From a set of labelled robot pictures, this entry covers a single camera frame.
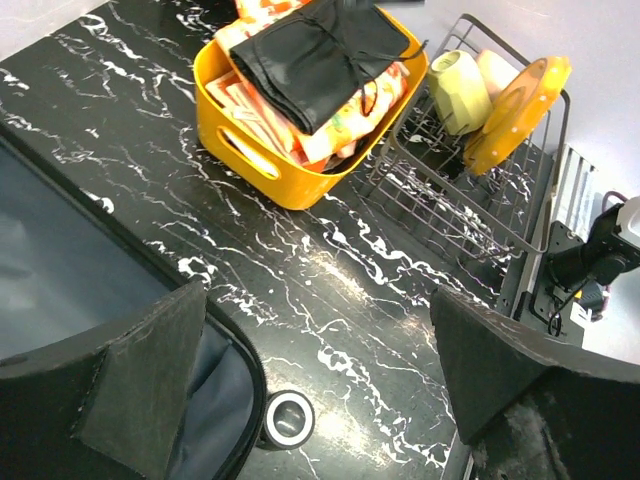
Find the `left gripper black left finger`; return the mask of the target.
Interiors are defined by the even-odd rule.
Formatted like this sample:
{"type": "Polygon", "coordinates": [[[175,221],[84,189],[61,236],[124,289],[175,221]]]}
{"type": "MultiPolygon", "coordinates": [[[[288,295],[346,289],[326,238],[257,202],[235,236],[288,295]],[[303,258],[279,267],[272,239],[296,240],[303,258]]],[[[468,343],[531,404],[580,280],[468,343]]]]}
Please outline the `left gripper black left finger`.
{"type": "Polygon", "coordinates": [[[162,479],[205,320],[201,283],[1,362],[4,479],[162,479]]]}

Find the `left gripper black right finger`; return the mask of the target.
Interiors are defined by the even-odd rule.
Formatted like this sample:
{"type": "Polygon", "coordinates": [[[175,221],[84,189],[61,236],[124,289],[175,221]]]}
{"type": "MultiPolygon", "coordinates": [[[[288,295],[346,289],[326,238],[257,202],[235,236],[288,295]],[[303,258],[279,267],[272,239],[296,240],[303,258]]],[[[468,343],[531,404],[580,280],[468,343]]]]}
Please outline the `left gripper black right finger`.
{"type": "Polygon", "coordinates": [[[448,287],[430,318],[481,479],[636,479],[639,368],[535,331],[448,287]]]}

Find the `yellow Pikachu suitcase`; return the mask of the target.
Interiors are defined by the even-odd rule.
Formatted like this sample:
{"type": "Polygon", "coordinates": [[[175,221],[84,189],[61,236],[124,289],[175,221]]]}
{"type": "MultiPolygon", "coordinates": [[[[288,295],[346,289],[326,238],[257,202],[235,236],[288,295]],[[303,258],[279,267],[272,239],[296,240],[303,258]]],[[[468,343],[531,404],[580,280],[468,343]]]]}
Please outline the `yellow Pikachu suitcase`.
{"type": "Polygon", "coordinates": [[[3,478],[234,479],[315,420],[201,282],[2,128],[3,478]]]}

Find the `yellow plastic basket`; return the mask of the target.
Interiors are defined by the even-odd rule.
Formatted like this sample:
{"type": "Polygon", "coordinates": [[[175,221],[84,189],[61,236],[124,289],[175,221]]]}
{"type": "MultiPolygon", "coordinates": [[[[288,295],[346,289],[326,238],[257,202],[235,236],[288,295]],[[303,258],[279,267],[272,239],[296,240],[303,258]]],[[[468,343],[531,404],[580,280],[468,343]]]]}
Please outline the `yellow plastic basket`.
{"type": "Polygon", "coordinates": [[[357,142],[353,155],[345,159],[333,157],[326,170],[315,173],[271,151],[242,124],[227,116],[223,107],[206,91],[208,82],[228,72],[238,73],[228,55],[227,45],[231,37],[230,30],[224,28],[195,58],[193,73],[199,140],[209,153],[288,210],[305,210],[313,206],[366,159],[408,105],[428,70],[428,57],[424,53],[402,62],[409,70],[404,96],[370,134],[357,142]]]}

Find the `floral orange pouch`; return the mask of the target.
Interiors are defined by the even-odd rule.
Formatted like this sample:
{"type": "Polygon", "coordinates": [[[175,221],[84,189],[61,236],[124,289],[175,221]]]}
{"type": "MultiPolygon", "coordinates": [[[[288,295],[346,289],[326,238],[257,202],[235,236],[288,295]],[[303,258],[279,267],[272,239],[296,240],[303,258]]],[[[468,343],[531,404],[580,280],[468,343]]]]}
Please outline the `floral orange pouch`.
{"type": "Polygon", "coordinates": [[[299,131],[291,121],[277,112],[250,80],[235,73],[247,88],[251,88],[292,128],[310,162],[328,158],[324,170],[333,157],[345,159],[354,154],[357,142],[370,134],[391,107],[404,96],[409,76],[409,70],[402,62],[391,63],[376,79],[367,82],[363,91],[354,93],[316,133],[309,135],[299,131]]]}

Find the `orange printed cloth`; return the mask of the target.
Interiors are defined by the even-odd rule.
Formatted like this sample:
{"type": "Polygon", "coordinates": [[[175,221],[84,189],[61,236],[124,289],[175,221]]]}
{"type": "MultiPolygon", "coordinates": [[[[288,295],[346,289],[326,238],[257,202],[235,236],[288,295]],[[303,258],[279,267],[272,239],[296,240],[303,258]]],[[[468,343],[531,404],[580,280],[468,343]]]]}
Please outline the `orange printed cloth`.
{"type": "Polygon", "coordinates": [[[309,171],[324,171],[328,158],[310,162],[292,128],[247,88],[235,72],[208,82],[205,89],[227,116],[242,124],[271,151],[309,171]]]}

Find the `black drawstring pouch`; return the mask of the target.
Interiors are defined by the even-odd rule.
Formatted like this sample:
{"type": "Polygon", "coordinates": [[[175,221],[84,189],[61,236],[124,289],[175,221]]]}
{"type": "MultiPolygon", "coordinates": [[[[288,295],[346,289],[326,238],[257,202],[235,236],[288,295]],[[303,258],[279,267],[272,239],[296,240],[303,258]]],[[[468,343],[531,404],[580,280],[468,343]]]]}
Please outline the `black drawstring pouch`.
{"type": "Polygon", "coordinates": [[[230,49],[239,72],[301,133],[315,134],[392,63],[419,56],[372,1],[311,1],[230,49]]]}

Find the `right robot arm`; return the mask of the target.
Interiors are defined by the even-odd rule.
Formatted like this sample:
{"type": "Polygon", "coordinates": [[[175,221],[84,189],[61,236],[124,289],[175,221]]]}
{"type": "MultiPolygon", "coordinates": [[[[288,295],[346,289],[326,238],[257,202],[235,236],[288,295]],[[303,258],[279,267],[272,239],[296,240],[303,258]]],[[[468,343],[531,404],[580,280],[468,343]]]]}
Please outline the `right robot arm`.
{"type": "Polygon", "coordinates": [[[594,221],[587,241],[549,256],[546,270],[566,291],[589,281],[602,286],[639,267],[639,197],[618,203],[594,221]]]}

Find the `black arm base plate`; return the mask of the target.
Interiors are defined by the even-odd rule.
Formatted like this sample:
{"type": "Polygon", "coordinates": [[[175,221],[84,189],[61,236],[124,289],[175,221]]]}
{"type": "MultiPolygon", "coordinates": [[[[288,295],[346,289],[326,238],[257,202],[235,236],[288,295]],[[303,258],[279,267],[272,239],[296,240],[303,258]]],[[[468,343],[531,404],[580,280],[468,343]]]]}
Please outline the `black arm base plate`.
{"type": "Polygon", "coordinates": [[[566,225],[550,225],[548,250],[531,260],[523,255],[513,260],[504,278],[496,310],[542,332],[580,347],[586,328],[602,317],[609,289],[591,280],[581,290],[554,284],[547,274],[546,261],[552,253],[579,246],[583,240],[566,225]]]}

